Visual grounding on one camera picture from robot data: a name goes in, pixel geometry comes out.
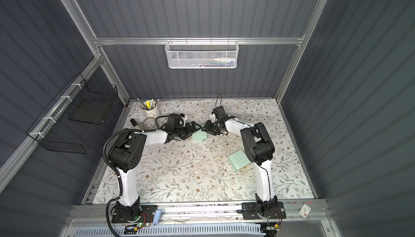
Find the mint jewelry box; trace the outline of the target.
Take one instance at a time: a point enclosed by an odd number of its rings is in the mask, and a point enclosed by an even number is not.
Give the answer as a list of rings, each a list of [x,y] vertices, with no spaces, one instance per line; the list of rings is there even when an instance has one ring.
[[[192,134],[192,140],[196,142],[203,142],[208,139],[208,134],[202,130],[198,130],[197,132]]]
[[[243,150],[239,150],[229,155],[228,160],[236,172],[251,164],[251,161],[247,158]]]

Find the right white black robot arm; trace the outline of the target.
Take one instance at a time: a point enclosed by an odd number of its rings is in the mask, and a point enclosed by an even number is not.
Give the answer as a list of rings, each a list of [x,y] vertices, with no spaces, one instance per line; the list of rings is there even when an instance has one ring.
[[[278,206],[272,184],[271,166],[275,146],[262,122],[250,124],[229,116],[223,106],[215,107],[202,130],[210,135],[236,134],[242,140],[244,153],[256,171],[256,207],[267,216]]]

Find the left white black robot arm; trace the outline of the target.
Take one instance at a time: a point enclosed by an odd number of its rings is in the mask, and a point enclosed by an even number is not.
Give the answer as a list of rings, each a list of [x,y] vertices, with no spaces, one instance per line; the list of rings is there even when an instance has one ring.
[[[173,140],[186,140],[202,129],[200,124],[188,122],[184,114],[159,116],[154,122],[155,128],[151,130],[123,129],[115,132],[104,144],[104,162],[115,172],[119,185],[120,193],[114,201],[124,207],[130,208],[139,203],[135,169],[144,149]]]

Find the clear tape roll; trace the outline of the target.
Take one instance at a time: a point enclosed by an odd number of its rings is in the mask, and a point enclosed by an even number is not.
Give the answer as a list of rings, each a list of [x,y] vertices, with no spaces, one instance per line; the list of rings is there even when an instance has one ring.
[[[143,130],[154,130],[154,129],[157,129],[157,126],[156,126],[156,118],[154,118],[154,117],[145,118],[141,122],[140,127]]]

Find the floral table mat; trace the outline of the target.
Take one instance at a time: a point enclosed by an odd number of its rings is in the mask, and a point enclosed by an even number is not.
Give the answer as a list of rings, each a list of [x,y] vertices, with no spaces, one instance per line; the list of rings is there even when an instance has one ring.
[[[235,99],[222,102],[230,116],[262,122],[276,148],[272,160],[273,189],[278,199],[313,198],[274,99]],[[235,170],[229,156],[243,149],[235,134],[207,136],[195,141],[172,141],[144,149],[136,170],[142,203],[253,200],[257,186],[253,164]]]

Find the white pen holder cup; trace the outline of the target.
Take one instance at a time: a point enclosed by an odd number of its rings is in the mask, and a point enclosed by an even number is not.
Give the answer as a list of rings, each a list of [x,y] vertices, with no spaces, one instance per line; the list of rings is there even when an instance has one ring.
[[[157,106],[158,102],[155,101],[154,99],[147,100],[145,102],[140,100],[139,98],[136,98],[136,100],[141,104],[147,117],[157,118],[161,116],[161,112]]]

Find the black marker pen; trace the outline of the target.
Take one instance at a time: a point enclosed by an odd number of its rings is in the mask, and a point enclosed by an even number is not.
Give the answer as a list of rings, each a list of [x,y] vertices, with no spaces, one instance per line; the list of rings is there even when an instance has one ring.
[[[139,126],[138,122],[134,118],[130,119],[130,123],[132,124],[134,129],[142,130],[142,128]]]

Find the white perforated front panel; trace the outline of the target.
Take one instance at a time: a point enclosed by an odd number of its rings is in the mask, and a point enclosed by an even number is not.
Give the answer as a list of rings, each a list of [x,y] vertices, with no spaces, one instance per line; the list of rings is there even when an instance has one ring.
[[[196,237],[196,236],[265,236],[261,226],[257,224],[188,224],[188,225],[155,225],[133,230],[131,227],[118,226],[114,231],[119,237]]]

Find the white square tag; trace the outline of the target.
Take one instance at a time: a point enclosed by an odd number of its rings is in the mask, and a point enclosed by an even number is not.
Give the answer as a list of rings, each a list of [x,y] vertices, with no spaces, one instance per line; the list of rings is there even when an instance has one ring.
[[[311,212],[311,207],[310,207],[310,206],[308,206],[307,204],[304,204],[304,205],[301,207],[301,209],[300,209],[300,211],[298,212],[298,214],[299,214],[302,218],[306,219],[306,218],[308,217],[308,215],[310,214],[310,212]]]

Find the blue cylinder on rail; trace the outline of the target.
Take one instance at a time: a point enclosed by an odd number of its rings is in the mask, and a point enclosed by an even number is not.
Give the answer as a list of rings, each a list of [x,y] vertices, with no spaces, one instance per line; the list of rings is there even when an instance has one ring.
[[[153,215],[153,221],[152,221],[153,225],[158,225],[159,224],[161,215],[162,215],[162,210],[161,209],[158,208],[157,210],[155,210],[154,215]]]

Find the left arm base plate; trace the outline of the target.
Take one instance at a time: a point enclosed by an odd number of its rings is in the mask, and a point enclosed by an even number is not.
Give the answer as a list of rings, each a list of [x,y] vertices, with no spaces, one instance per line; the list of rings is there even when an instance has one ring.
[[[133,208],[116,205],[110,210],[110,218],[114,224],[151,223],[157,209],[156,205],[140,205]]]

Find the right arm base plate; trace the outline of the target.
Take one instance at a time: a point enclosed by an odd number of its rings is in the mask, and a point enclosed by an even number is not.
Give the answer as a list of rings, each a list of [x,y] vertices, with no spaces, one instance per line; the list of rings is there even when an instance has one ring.
[[[283,220],[286,219],[284,204],[280,201],[272,205],[259,207],[256,202],[242,203],[242,214],[244,220]]]

